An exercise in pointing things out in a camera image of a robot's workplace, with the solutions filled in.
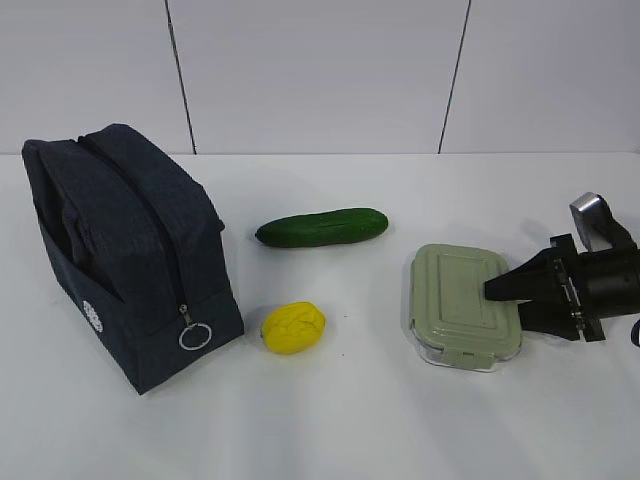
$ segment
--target white logo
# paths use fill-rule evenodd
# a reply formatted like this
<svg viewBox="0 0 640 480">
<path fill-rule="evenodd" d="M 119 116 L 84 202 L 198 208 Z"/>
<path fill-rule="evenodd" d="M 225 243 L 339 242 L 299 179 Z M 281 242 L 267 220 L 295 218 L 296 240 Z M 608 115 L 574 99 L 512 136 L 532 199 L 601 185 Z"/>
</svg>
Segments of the white logo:
<svg viewBox="0 0 640 480">
<path fill-rule="evenodd" d="M 82 302 L 82 307 L 84 308 L 84 313 L 87 316 L 89 323 L 91 323 L 91 326 L 96 329 L 96 332 L 102 333 L 102 331 L 104 330 L 104 327 L 102 326 L 100 317 L 98 316 L 94 308 L 91 306 L 91 304 L 86 300 L 84 300 Z"/>
</svg>

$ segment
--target green cucumber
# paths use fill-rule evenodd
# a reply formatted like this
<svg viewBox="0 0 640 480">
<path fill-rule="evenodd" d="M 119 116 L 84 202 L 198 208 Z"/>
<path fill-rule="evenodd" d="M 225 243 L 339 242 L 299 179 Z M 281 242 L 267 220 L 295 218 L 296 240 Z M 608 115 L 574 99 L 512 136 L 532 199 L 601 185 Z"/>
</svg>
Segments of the green cucumber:
<svg viewBox="0 0 640 480">
<path fill-rule="evenodd" d="M 387 217 L 377 210 L 347 208 L 274 220 L 260 227 L 256 238 L 270 247 L 322 247 L 369 240 L 388 226 Z"/>
</svg>

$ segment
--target container lid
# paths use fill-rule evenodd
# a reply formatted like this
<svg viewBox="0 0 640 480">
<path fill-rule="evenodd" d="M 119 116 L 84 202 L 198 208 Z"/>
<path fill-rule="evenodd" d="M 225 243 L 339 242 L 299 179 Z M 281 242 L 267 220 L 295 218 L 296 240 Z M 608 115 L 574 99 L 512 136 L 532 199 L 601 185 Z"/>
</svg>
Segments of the container lid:
<svg viewBox="0 0 640 480">
<path fill-rule="evenodd" d="M 513 357 L 522 342 L 517 304 L 484 298 L 484 282 L 508 270 L 504 258 L 488 250 L 422 247 L 411 266 L 416 338 L 442 349 L 442 363 L 468 370 L 488 370 Z"/>
</svg>

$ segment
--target lemon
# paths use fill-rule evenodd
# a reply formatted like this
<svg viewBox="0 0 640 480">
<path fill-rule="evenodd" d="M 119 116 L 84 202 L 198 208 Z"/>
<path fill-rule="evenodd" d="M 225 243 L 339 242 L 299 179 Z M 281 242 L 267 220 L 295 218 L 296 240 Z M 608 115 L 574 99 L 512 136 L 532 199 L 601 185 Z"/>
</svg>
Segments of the lemon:
<svg viewBox="0 0 640 480">
<path fill-rule="evenodd" d="M 269 314 L 262 324 L 262 337 L 272 352 L 301 352 L 320 339 L 325 323 L 324 315 L 312 303 L 291 303 Z"/>
</svg>

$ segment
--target dark blue lunch bag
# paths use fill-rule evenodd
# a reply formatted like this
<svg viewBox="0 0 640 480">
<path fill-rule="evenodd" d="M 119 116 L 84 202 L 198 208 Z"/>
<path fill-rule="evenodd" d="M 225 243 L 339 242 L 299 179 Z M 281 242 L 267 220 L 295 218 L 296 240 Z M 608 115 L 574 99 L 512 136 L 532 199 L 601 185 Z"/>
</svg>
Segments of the dark blue lunch bag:
<svg viewBox="0 0 640 480">
<path fill-rule="evenodd" d="M 111 125 L 22 156 L 55 276 L 140 394 L 244 333 L 224 225 L 149 140 Z"/>
</svg>

